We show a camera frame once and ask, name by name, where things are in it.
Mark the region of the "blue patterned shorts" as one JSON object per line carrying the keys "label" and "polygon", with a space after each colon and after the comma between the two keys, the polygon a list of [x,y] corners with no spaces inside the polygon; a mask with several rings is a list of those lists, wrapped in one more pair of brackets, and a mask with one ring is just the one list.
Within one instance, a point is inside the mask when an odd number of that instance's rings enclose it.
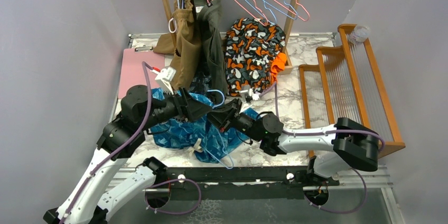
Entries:
{"label": "blue patterned shorts", "polygon": [[[198,151],[193,151],[196,157],[196,153],[203,152],[200,143],[202,141],[202,138],[204,138],[204,124],[206,122],[205,117],[206,116],[203,116],[199,120],[192,123],[180,122],[176,119],[170,119],[167,122],[163,122],[151,127],[148,132],[153,136],[155,144],[160,147],[173,149],[198,147]],[[237,134],[234,141],[239,143],[239,146],[242,143],[245,143],[247,145],[252,145],[254,143],[253,140],[251,140],[245,134],[237,131],[236,129],[234,130]]]}

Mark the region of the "light blue wire hanger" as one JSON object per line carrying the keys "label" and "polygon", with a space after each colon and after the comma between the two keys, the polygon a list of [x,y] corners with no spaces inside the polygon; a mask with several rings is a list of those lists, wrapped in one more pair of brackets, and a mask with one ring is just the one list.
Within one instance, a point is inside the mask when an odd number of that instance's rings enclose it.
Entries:
{"label": "light blue wire hanger", "polygon": [[233,169],[235,164],[229,153],[239,143],[235,142],[237,134],[234,129],[221,133],[206,117],[204,138],[200,143],[203,152],[196,153],[199,161],[205,163],[220,163],[227,169]]}

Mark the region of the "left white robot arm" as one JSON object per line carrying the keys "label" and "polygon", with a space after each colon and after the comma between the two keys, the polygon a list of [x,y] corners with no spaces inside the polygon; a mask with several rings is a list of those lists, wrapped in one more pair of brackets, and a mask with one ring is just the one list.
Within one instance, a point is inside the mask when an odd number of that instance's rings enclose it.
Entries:
{"label": "left white robot arm", "polygon": [[121,100],[121,112],[107,124],[81,180],[65,202],[48,210],[46,223],[108,223],[130,199],[149,186],[160,187],[166,180],[166,166],[155,157],[119,185],[107,190],[115,174],[145,141],[145,132],[170,119],[196,121],[212,110],[185,89],[153,99],[146,85],[128,89]]}

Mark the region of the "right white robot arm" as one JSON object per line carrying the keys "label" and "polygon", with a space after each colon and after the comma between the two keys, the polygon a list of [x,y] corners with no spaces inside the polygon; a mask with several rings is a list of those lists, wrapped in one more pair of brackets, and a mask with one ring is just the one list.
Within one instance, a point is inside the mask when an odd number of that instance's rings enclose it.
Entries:
{"label": "right white robot arm", "polygon": [[251,118],[241,111],[242,102],[233,100],[207,114],[207,120],[217,129],[243,133],[260,143],[260,149],[270,155],[286,155],[300,151],[324,151],[314,157],[305,170],[305,179],[318,185],[332,175],[347,169],[374,172],[385,142],[378,133],[346,117],[324,127],[287,129],[279,117],[269,111]]}

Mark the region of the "dark patterned shorts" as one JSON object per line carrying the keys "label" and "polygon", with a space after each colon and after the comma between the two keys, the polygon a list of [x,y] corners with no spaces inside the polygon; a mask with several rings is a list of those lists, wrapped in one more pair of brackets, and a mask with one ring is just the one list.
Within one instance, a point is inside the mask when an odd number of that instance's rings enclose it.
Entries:
{"label": "dark patterned shorts", "polygon": [[190,92],[205,94],[211,86],[211,76],[209,73],[197,71],[190,84]]}

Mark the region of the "tan brown shorts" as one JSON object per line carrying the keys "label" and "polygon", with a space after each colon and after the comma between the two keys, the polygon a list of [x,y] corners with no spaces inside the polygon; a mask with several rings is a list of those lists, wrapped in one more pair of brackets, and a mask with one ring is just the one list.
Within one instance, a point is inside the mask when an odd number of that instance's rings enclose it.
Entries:
{"label": "tan brown shorts", "polygon": [[170,18],[176,23],[176,44],[173,43],[172,33],[163,34],[153,51],[173,55],[170,66],[176,74],[171,85],[174,89],[189,89],[201,57],[201,36],[195,22],[193,0],[175,0]]}

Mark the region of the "orange camo shorts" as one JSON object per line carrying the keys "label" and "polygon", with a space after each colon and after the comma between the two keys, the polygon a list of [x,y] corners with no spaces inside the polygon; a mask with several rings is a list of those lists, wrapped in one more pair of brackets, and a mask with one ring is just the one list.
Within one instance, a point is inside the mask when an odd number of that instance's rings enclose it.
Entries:
{"label": "orange camo shorts", "polygon": [[254,18],[236,20],[225,37],[228,95],[239,96],[244,87],[262,94],[285,70],[286,35],[277,24],[264,25]]}

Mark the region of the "dark green shorts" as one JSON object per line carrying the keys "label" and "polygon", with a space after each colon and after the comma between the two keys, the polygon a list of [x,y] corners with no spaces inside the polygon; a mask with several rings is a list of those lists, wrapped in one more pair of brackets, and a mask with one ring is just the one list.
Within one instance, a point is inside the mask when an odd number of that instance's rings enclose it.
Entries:
{"label": "dark green shorts", "polygon": [[211,75],[211,88],[228,93],[225,55],[222,49],[220,22],[222,0],[193,0],[196,21],[201,34],[202,49]]}

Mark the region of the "pink clipboard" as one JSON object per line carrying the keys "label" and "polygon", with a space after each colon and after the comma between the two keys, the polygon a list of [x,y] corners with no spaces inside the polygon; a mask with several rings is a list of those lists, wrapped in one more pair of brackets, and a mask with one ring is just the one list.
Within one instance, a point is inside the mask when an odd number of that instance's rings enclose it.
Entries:
{"label": "pink clipboard", "polygon": [[142,62],[151,67],[165,67],[165,56],[153,51],[136,51],[128,48],[123,51],[122,68],[120,72],[118,99],[125,97],[126,92],[135,85],[146,85]]}

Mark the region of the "wooden drying rack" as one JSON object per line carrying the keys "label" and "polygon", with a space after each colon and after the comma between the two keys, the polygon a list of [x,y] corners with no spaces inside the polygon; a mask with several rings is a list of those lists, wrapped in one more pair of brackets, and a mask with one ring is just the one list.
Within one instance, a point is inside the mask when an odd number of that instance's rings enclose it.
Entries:
{"label": "wooden drying rack", "polygon": [[369,39],[349,36],[360,26],[341,24],[340,42],[316,48],[317,64],[298,68],[305,128],[333,124],[348,117],[376,131],[385,140],[380,157],[406,147]]}

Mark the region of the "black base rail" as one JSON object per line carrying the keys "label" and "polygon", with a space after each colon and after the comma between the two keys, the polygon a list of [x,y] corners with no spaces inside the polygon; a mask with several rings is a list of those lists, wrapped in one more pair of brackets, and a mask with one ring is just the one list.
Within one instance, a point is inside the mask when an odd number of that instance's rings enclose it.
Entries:
{"label": "black base rail", "polygon": [[339,185],[332,178],[312,178],[306,166],[170,167],[165,180],[170,183],[145,190],[144,199],[154,207],[169,200],[301,200],[309,190]]}

